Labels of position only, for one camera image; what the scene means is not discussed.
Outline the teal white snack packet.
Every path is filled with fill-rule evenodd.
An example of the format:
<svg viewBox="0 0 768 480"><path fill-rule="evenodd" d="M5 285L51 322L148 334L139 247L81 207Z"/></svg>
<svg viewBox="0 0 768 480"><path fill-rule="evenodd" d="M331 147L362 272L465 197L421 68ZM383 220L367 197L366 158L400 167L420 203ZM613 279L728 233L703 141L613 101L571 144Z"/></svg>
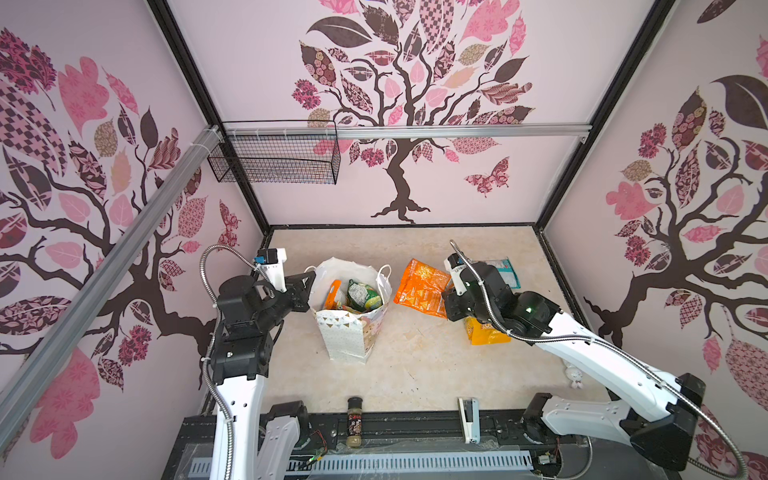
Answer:
<svg viewBox="0 0 768 480"><path fill-rule="evenodd" d="M500 260L487 260L486 263L497 269L501 275L501 278L512 290L518 290L521 288L518 275L508 258Z"/></svg>

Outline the white paper bag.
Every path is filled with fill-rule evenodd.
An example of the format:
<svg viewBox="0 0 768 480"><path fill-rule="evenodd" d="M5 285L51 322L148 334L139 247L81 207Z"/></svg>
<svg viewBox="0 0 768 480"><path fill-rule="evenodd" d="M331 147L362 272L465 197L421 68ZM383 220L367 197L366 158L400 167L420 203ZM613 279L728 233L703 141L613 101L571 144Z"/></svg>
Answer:
<svg viewBox="0 0 768 480"><path fill-rule="evenodd" d="M385 264L376 269L352 261L332 257L305 271L314 270L316 279L309 299L310 311L322 335L329 357L334 361L366 363L382 329L387 309L393 299L390 284L392 268ZM371 312L361 313L347 305L349 280L374 287L383 305ZM339 310L324 310L323 304L334 280L342 281L343 305Z"/></svg>

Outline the back aluminium rail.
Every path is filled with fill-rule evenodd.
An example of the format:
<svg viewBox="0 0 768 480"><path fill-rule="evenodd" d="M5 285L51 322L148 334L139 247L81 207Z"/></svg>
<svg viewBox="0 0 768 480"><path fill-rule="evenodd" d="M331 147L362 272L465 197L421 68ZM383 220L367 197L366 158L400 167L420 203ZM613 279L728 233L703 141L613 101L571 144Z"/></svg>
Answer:
<svg viewBox="0 0 768 480"><path fill-rule="evenodd" d="M368 127L265 127L234 124L226 126L228 136L257 138L268 136L314 136L338 140L416 139L416 138L512 138L512 137L577 137L586 138L592 126L578 123L443 125L443 126L368 126Z"/></svg>

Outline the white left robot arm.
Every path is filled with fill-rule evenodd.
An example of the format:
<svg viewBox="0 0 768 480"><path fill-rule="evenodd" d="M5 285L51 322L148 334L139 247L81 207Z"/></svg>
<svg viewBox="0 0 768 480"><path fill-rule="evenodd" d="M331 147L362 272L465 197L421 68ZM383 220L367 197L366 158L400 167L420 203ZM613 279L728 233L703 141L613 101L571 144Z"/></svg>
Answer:
<svg viewBox="0 0 768 480"><path fill-rule="evenodd" d="M212 351L204 358L206 386L217 405L210 477L282 479L296 445L309 438L306 406L276 404L261 416L270 360L285 317L309 311L316 274L286 278L275 289L256 274L225 281L214 296L219 314Z"/></svg>

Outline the aluminium rail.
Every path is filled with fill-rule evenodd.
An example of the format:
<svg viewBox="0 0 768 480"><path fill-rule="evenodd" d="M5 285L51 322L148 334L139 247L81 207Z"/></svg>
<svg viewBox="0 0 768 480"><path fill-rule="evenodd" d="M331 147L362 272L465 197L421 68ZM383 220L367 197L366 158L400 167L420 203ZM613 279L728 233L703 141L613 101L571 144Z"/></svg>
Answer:
<svg viewBox="0 0 768 480"><path fill-rule="evenodd" d="M268 136L314 136L338 140L416 139L416 138L512 138L512 137L577 137L586 138L592 126L578 123L443 125L443 126L368 126L368 127L265 127L234 124L226 126L228 136L257 138Z"/></svg>
<svg viewBox="0 0 768 480"><path fill-rule="evenodd" d="M21 429L39 398L157 230L162 217L170 211L197 168L221 140L222 128L219 126L211 125L200 132L184 152L181 164L171 170L164 184L122 235L102 266L75 295L63 316L1 391L2 448L6 448Z"/></svg>

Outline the left aluminium rail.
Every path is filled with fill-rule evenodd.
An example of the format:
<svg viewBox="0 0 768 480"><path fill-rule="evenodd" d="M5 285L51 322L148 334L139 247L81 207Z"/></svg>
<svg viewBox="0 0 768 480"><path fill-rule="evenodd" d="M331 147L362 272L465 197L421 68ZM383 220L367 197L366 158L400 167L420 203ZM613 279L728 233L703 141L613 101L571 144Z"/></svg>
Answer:
<svg viewBox="0 0 768 480"><path fill-rule="evenodd" d="M102 266L75 295L63 316L1 391L2 448L6 448L21 429L39 398L157 230L162 217L170 211L197 168L221 140L222 128L219 126L211 125L200 132L184 152L181 164L171 170L164 184L122 235Z"/></svg>

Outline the spice bottle black cap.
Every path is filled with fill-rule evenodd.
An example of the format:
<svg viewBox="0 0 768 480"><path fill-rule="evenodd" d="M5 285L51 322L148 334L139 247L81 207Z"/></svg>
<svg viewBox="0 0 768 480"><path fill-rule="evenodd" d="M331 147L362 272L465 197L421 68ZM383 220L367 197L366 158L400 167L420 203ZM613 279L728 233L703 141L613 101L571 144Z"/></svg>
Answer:
<svg viewBox="0 0 768 480"><path fill-rule="evenodd" d="M362 446L362 405L363 399L359 396L348 399L346 445L352 449Z"/></svg>

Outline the green Fox's bag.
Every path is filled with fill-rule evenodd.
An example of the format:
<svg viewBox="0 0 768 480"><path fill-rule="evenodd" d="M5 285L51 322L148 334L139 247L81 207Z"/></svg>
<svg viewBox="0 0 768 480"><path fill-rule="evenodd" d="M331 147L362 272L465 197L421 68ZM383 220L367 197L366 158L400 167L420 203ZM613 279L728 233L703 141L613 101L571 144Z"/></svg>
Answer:
<svg viewBox="0 0 768 480"><path fill-rule="evenodd" d="M347 288L347 305L357 312L366 313L380 308L383 305L383 299L374 287L350 279Z"/></svg>

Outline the small white figurine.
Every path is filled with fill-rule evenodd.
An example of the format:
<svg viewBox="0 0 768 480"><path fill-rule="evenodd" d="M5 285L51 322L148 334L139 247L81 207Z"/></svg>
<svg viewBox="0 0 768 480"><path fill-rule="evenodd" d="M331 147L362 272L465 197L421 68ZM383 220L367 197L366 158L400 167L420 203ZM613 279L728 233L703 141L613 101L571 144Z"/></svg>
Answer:
<svg viewBox="0 0 768 480"><path fill-rule="evenodd" d="M573 389L583 388L583 373L575 366L569 366L565 369L565 375L570 381L570 387Z"/></svg>

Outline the orange snack packet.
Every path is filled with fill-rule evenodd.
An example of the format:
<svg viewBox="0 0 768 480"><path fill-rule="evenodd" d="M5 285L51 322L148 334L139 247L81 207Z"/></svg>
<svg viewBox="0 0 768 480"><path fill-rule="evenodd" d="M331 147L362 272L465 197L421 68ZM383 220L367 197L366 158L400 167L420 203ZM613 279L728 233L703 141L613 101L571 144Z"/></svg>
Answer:
<svg viewBox="0 0 768 480"><path fill-rule="evenodd" d="M448 273L412 259L394 295L394 303L423 314L446 319L442 293L451 282Z"/></svg>

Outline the yellow orange mango snack bag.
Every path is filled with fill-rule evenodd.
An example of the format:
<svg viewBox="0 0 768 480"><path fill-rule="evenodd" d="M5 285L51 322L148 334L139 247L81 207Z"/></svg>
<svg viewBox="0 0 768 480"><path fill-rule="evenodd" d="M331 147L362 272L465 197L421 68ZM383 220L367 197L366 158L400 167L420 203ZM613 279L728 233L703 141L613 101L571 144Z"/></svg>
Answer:
<svg viewBox="0 0 768 480"><path fill-rule="evenodd" d="M476 318L463 320L467 337L472 346L485 346L510 343L511 338L496 330L491 324L480 323Z"/></svg>

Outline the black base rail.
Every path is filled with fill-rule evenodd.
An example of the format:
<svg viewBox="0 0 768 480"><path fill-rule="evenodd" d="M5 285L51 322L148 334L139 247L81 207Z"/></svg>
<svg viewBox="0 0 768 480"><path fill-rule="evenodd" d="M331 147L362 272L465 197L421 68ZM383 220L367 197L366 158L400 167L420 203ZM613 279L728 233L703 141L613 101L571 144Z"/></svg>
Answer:
<svg viewBox="0 0 768 480"><path fill-rule="evenodd" d="M645 460L632 448L605 440L566 436L535 444L520 428L519 410L483 410L479 414L480 442L464 442L456 411L367 412L363 416L362 446L346 445L344 413L314 413L311 435L290 460L310 466L327 455L527 451L533 471L453 472L300 476L288 479L675 479L677 473Z"/></svg>

